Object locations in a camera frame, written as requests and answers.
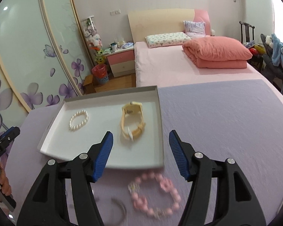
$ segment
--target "human hand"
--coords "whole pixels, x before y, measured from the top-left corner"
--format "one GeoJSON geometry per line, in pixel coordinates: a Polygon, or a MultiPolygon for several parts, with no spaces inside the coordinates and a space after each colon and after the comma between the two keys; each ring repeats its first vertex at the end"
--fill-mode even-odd
{"type": "Polygon", "coordinates": [[[9,185],[8,178],[6,177],[2,163],[0,162],[0,184],[2,185],[2,193],[6,196],[11,195],[11,186],[9,185]]]}

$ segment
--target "trash can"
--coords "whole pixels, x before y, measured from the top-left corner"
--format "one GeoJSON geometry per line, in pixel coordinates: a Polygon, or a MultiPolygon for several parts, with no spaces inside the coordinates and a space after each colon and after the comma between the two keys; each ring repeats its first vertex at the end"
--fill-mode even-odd
{"type": "Polygon", "coordinates": [[[97,66],[92,68],[91,72],[95,76],[99,84],[105,84],[109,81],[105,64],[98,64],[97,66]]]}

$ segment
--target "purple bed sheet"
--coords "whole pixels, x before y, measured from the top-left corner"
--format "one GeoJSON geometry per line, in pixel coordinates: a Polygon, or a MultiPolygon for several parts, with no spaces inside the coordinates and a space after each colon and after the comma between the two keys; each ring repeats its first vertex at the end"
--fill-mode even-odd
{"type": "MultiPolygon", "coordinates": [[[[100,199],[98,207],[103,221],[118,220],[120,212],[110,202],[114,197],[127,208],[123,226],[178,225],[191,183],[180,176],[169,147],[168,135],[175,129],[182,141],[191,143],[196,151],[211,159],[234,158],[253,187],[266,222],[271,222],[283,199],[283,104],[272,90],[262,80],[210,82],[159,88],[159,98],[165,158],[162,173],[173,181],[183,198],[180,210],[162,220],[135,211],[127,185],[143,171],[105,169],[102,178],[92,184],[94,196],[100,199]]],[[[56,106],[50,106],[30,112],[11,149],[6,173],[17,201],[16,217],[40,170],[50,159],[36,147],[55,110],[56,106]]],[[[154,207],[163,208],[172,201],[155,182],[144,183],[142,193],[154,207]]],[[[213,218],[215,198],[213,180],[206,223],[213,218]]],[[[77,223],[69,181],[67,201],[71,221],[77,223]]]]}

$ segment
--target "cup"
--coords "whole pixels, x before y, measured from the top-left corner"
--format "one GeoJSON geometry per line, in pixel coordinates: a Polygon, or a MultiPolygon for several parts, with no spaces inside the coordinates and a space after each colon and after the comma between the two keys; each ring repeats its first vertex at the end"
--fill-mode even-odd
{"type": "Polygon", "coordinates": [[[111,44],[111,48],[112,48],[112,52],[116,52],[117,51],[117,43],[112,43],[111,44]]]}

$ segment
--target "watch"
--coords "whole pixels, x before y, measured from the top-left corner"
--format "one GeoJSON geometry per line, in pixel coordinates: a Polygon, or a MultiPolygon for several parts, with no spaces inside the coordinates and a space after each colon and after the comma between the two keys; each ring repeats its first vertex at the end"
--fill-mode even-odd
{"type": "Polygon", "coordinates": [[[130,102],[129,104],[126,104],[122,107],[122,120],[121,120],[121,128],[122,128],[122,134],[125,138],[134,140],[138,138],[142,132],[144,131],[146,123],[144,122],[144,117],[142,114],[142,103],[138,102],[130,102]],[[126,115],[131,115],[131,114],[138,114],[140,113],[141,115],[141,122],[138,124],[137,128],[133,131],[127,128],[127,132],[125,132],[125,118],[126,115]]]}

